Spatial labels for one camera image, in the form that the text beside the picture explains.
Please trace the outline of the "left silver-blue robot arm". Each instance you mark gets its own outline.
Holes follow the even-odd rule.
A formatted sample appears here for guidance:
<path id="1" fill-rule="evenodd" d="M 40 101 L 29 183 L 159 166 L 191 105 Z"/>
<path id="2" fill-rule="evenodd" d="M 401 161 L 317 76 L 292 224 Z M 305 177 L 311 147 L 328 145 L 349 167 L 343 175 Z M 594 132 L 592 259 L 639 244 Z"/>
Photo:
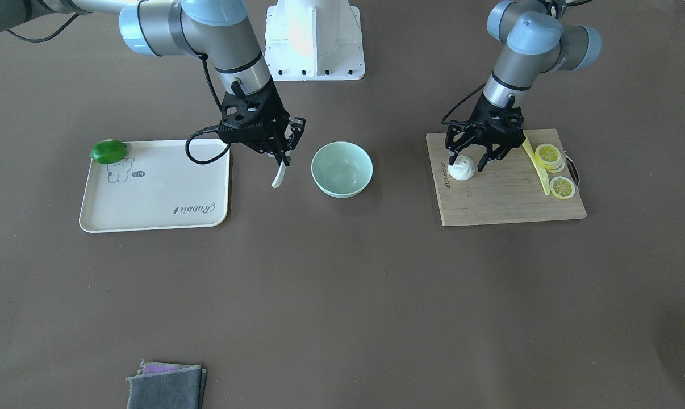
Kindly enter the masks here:
<path id="1" fill-rule="evenodd" d="M 491 10 L 486 28 L 503 50 L 486 83 L 477 88 L 479 98 L 470 118 L 442 119 L 448 127 L 450 165 L 473 144 L 486 150 L 478 170 L 489 161 L 503 160 L 525 140 L 521 104 L 536 77 L 585 68 L 599 57 L 599 31 L 561 23 L 566 8 L 564 1 L 502 1 Z"/>

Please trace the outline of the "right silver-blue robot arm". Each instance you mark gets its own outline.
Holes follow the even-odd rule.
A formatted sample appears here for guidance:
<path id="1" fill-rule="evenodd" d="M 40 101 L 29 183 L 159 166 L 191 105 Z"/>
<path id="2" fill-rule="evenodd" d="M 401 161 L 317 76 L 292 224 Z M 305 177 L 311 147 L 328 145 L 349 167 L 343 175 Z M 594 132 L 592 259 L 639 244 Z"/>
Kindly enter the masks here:
<path id="1" fill-rule="evenodd" d="M 0 33 L 53 13 L 117 14 L 122 38 L 141 55 L 192 55 L 212 65 L 225 88 L 214 132 L 275 158 L 281 170 L 304 131 L 280 99 L 244 1 L 0 1 Z"/>

